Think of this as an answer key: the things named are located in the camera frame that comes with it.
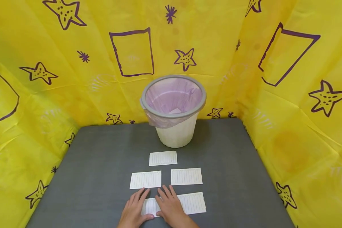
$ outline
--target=left hand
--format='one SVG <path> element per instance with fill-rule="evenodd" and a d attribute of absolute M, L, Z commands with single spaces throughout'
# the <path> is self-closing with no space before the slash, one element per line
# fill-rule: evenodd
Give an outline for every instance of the left hand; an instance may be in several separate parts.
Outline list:
<path fill-rule="evenodd" d="M 149 189 L 142 194 L 143 191 L 144 188 L 134 193 L 126 202 L 117 228 L 139 228 L 145 221 L 154 219 L 152 214 L 141 216 L 142 206 Z"/>

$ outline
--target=finger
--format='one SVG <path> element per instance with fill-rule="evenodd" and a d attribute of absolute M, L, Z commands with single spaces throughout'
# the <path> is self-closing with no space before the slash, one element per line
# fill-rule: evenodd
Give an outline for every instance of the finger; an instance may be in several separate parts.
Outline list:
<path fill-rule="evenodd" d="M 156 212 L 156 215 L 157 215 L 157 216 L 160 216 L 160 217 L 162 217 L 162 218 L 164 218 L 163 212 L 162 212 L 162 211 L 157 211 L 157 212 Z"/>
<path fill-rule="evenodd" d="M 155 217 L 153 216 L 153 214 L 145 214 L 144 216 L 142 216 L 139 220 L 139 225 L 142 225 L 142 223 L 144 223 L 147 220 L 151 220 L 154 219 Z"/>
<path fill-rule="evenodd" d="M 158 206 L 160 207 L 160 208 L 162 208 L 163 207 L 163 201 L 162 201 L 162 199 L 158 196 L 158 195 L 156 195 L 156 202 L 157 202 L 157 204 L 158 204 Z"/>
<path fill-rule="evenodd" d="M 139 197 L 143 191 L 144 191 L 144 187 L 142 189 L 140 189 L 138 192 L 136 192 L 136 195 L 134 196 L 134 200 L 133 200 L 132 204 L 138 204 Z"/>
<path fill-rule="evenodd" d="M 160 196 L 162 197 L 162 201 L 167 200 L 167 196 L 165 195 L 164 192 L 162 192 L 162 190 L 160 188 L 157 189 L 158 194 L 160 194 Z"/>
<path fill-rule="evenodd" d="M 129 199 L 129 206 L 133 204 L 134 197 L 135 197 L 136 194 L 137 194 L 137 192 L 133 193 L 133 194 L 130 196 L 130 199 Z"/>
<path fill-rule="evenodd" d="M 162 187 L 165 190 L 167 197 L 173 198 L 173 196 L 171 195 L 171 192 L 168 190 L 168 188 L 165 185 L 162 185 Z"/>
<path fill-rule="evenodd" d="M 139 202 L 138 202 L 138 207 L 142 208 L 144 200 L 146 199 L 147 195 L 149 194 L 150 189 L 147 189 L 140 197 Z"/>
<path fill-rule="evenodd" d="M 169 185 L 169 188 L 170 188 L 170 191 L 171 191 L 171 194 L 173 195 L 173 197 L 177 198 L 176 192 L 175 192 L 174 188 L 172 187 L 172 185 Z"/>

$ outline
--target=purple rectangle outline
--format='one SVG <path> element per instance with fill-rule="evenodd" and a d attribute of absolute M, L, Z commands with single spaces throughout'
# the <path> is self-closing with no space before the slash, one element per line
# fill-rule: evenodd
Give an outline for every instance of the purple rectangle outline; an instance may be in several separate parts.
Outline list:
<path fill-rule="evenodd" d="M 6 118 L 12 116 L 16 112 L 16 110 L 18 108 L 18 105 L 19 105 L 19 98 L 20 98 L 20 96 L 19 96 L 19 94 L 17 94 L 17 92 L 14 90 L 14 88 L 8 83 L 8 81 L 6 81 L 6 79 L 3 76 L 1 76 L 1 74 L 0 74 L 0 77 L 1 77 L 1 79 L 3 79 L 5 81 L 6 84 L 8 84 L 8 86 L 10 86 L 10 88 L 13 90 L 13 92 L 18 96 L 15 108 L 8 115 L 5 115 L 5 116 L 1 117 L 0 118 L 0 121 L 1 121 L 1 120 L 5 120 Z"/>
<path fill-rule="evenodd" d="M 117 48 L 116 48 L 116 46 L 114 44 L 114 41 L 113 41 L 113 36 L 128 36 L 128 35 L 143 34 L 143 33 L 148 33 L 149 34 L 149 49 L 150 49 L 150 58 L 151 58 L 151 61 L 152 61 L 152 73 L 142 73 L 142 74 L 154 74 L 155 73 L 155 68 L 154 68 L 154 63 L 153 63 L 152 45 L 150 43 L 150 27 L 148 27 L 148 28 L 146 28 L 144 30 L 134 30 L 134 31 L 128 31 L 128 32 L 124 32 L 124 33 L 109 33 L 111 43 L 113 44 L 113 49 L 114 49 L 115 57 L 117 58 L 117 62 L 118 62 L 120 73 L 124 77 L 139 76 L 139 75 L 142 75 L 142 74 L 131 74 L 131 75 L 124 75 L 123 74 L 122 66 L 121 66 L 121 64 L 119 62 L 119 56 L 118 56 Z"/>
<path fill-rule="evenodd" d="M 275 39 L 275 36 L 277 34 L 277 31 L 279 30 L 279 28 L 281 28 L 281 33 L 282 34 L 286 34 L 286 35 L 290 35 L 290 36 L 298 36 L 298 37 L 302 37 L 302 38 L 309 38 L 309 39 L 313 39 L 312 43 L 305 49 L 305 51 L 298 57 L 298 59 L 293 63 L 293 65 L 291 65 L 291 67 L 286 71 L 286 73 L 279 79 L 279 81 L 276 83 L 276 84 L 272 84 L 272 83 L 269 83 L 267 82 L 263 76 L 261 77 L 262 80 L 266 83 L 266 84 L 269 84 L 271 86 L 277 86 L 285 77 L 287 74 L 290 73 L 290 71 L 293 69 L 293 67 L 295 67 L 296 63 L 303 57 L 303 55 L 309 50 L 309 48 L 311 48 L 311 46 L 313 46 L 313 44 L 315 42 L 318 41 L 318 39 L 320 38 L 320 35 L 312 35 L 312 34 L 306 34 L 306 33 L 298 33 L 298 32 L 294 32 L 294 31 L 290 31 L 290 30 L 286 30 L 284 29 L 284 25 L 280 22 L 279 25 L 277 26 L 277 29 L 274 33 L 274 35 L 272 36 L 272 39 L 269 43 L 269 45 L 267 46 L 267 49 L 265 50 L 265 53 L 263 54 L 261 60 L 260 60 L 260 63 L 258 64 L 258 67 L 260 68 L 260 70 L 262 70 L 262 72 L 264 72 L 264 70 L 261 68 L 261 64 L 262 64 L 262 61 L 265 59 L 266 57 L 266 53 L 267 51 L 269 50 L 272 42 L 274 41 Z"/>

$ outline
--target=right hand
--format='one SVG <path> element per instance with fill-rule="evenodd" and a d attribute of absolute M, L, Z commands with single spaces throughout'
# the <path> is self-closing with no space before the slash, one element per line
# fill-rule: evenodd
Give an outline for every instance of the right hand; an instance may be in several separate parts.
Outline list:
<path fill-rule="evenodd" d="M 156 195 L 156 201 L 161 211 L 158 211 L 156 215 L 161 216 L 173 228 L 198 228 L 199 226 L 185 214 L 174 188 L 171 185 L 169 185 L 170 190 L 164 185 L 162 187 L 165 192 L 160 188 L 157 190 L 161 198 Z"/>

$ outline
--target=star drawing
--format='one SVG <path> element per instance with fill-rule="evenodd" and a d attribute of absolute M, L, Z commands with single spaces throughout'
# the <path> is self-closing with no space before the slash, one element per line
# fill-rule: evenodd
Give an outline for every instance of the star drawing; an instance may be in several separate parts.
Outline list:
<path fill-rule="evenodd" d="M 19 69 L 25 70 L 29 73 L 29 80 L 34 81 L 36 79 L 43 79 L 48 85 L 52 84 L 51 79 L 58 78 L 57 75 L 52 74 L 51 72 L 47 71 L 44 67 L 43 63 L 38 62 L 35 68 L 30 67 L 19 67 Z"/>
<path fill-rule="evenodd" d="M 234 52 L 238 51 L 239 46 L 241 46 L 241 40 L 238 40 L 237 45 L 236 45 L 236 50 Z"/>
<path fill-rule="evenodd" d="M 63 0 L 45 0 L 42 3 L 56 14 L 63 30 L 67 30 L 71 22 L 78 26 L 87 26 L 78 16 L 80 2 L 66 4 Z"/>
<path fill-rule="evenodd" d="M 52 170 L 51 170 L 51 173 L 56 173 L 57 172 L 57 167 L 56 166 L 54 166 L 53 168 L 52 168 Z"/>
<path fill-rule="evenodd" d="M 175 7 L 170 7 L 169 5 L 167 5 L 167 7 L 165 7 L 166 10 L 167 10 L 167 13 L 166 13 L 166 21 L 168 21 L 167 24 L 172 24 L 173 23 L 173 19 L 172 17 L 175 17 L 175 13 L 177 12 L 177 10 L 175 10 Z"/>
<path fill-rule="evenodd" d="M 194 49 L 190 49 L 188 53 L 184 53 L 183 51 L 180 50 L 175 50 L 176 53 L 178 54 L 178 58 L 174 62 L 174 64 L 183 64 L 184 71 L 187 71 L 189 66 L 196 66 L 195 61 L 193 60 L 193 51 Z"/>
<path fill-rule="evenodd" d="M 220 112 L 223 110 L 223 108 L 212 108 L 212 112 L 209 113 L 207 116 L 211 116 L 212 119 L 220 118 Z"/>
<path fill-rule="evenodd" d="M 71 137 L 65 141 L 65 143 L 68 145 L 68 147 L 71 146 L 74 139 L 75 139 L 75 134 L 72 132 Z"/>
<path fill-rule="evenodd" d="M 281 187 L 281 185 L 278 182 L 276 182 L 276 189 L 277 189 L 277 193 L 280 195 L 280 199 L 283 201 L 285 208 L 287 208 L 287 206 L 289 205 L 292 208 L 295 208 L 295 209 L 298 208 L 293 199 L 293 195 L 291 194 L 289 185 L 285 185 L 284 187 Z"/>
<path fill-rule="evenodd" d="M 228 112 L 228 118 L 234 118 L 235 116 L 233 114 L 234 112 Z"/>
<path fill-rule="evenodd" d="M 256 13 L 260 13 L 261 12 L 261 0 L 250 0 L 245 17 L 247 17 L 251 9 Z"/>
<path fill-rule="evenodd" d="M 120 118 L 120 115 L 112 115 L 110 113 L 107 113 L 108 115 L 108 118 L 106 119 L 106 121 L 108 122 L 109 120 L 112 120 L 113 121 L 113 124 L 117 124 L 117 123 L 123 123 L 119 118 Z"/>
<path fill-rule="evenodd" d="M 79 58 L 81 58 L 82 62 L 88 62 L 90 61 L 89 58 L 90 56 L 88 54 L 86 54 L 85 52 L 82 51 L 77 51 L 77 53 L 79 53 Z"/>
<path fill-rule="evenodd" d="M 312 112 L 324 111 L 329 117 L 334 105 L 342 100 L 342 91 L 333 91 L 331 84 L 327 81 L 320 81 L 320 90 L 308 93 L 312 98 L 318 99 L 318 103 L 312 108 Z"/>
<path fill-rule="evenodd" d="M 33 208 L 34 203 L 42 199 L 45 189 L 48 185 L 44 186 L 42 180 L 39 180 L 37 190 L 35 190 L 32 194 L 28 195 L 25 199 L 30 200 L 30 209 Z"/>

